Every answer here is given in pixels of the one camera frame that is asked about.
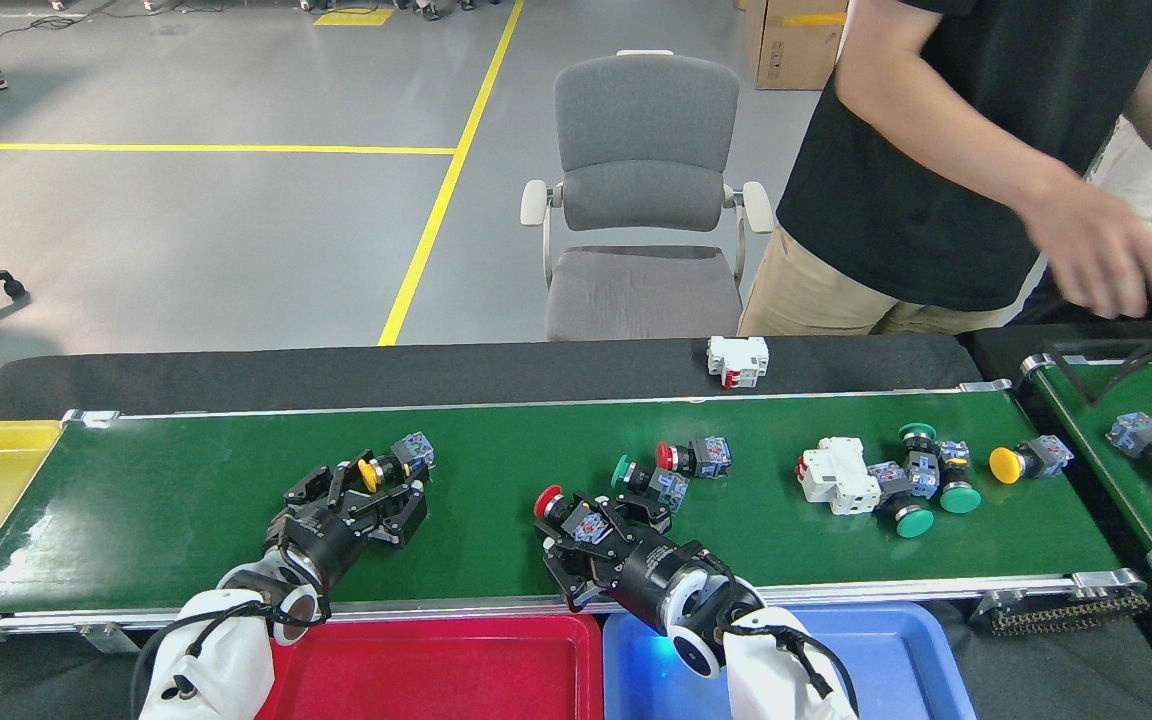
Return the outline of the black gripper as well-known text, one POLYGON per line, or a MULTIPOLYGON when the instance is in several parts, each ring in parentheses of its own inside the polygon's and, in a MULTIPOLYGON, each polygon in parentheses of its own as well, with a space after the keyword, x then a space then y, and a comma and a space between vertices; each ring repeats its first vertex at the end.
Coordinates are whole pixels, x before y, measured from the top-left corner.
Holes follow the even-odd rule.
POLYGON ((366 541, 404 550, 429 516, 424 482, 408 480, 362 497, 355 488, 361 482, 357 465, 356 460, 321 465, 293 484, 264 541, 266 551, 296 551, 324 593, 338 588, 366 541))
POLYGON ((579 520, 571 528, 535 521, 550 577, 573 612, 605 596, 655 632, 666 632, 670 602, 676 609, 682 602, 668 600, 670 589, 692 571, 700 571, 700 588, 707 583, 708 570, 696 560, 707 547, 695 539, 670 541, 666 532, 673 514, 652 498, 594 497, 594 511, 599 518, 579 520), (622 550, 632 550, 626 561, 622 550))

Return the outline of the person's right hand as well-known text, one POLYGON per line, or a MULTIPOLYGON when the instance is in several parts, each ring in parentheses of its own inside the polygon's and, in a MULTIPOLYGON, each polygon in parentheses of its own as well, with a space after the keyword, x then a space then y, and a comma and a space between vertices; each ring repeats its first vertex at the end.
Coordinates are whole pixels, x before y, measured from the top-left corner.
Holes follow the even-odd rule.
POLYGON ((1015 206, 1064 300, 1106 319, 1140 318, 1152 301, 1152 232, 1132 206, 1068 173, 1015 206))

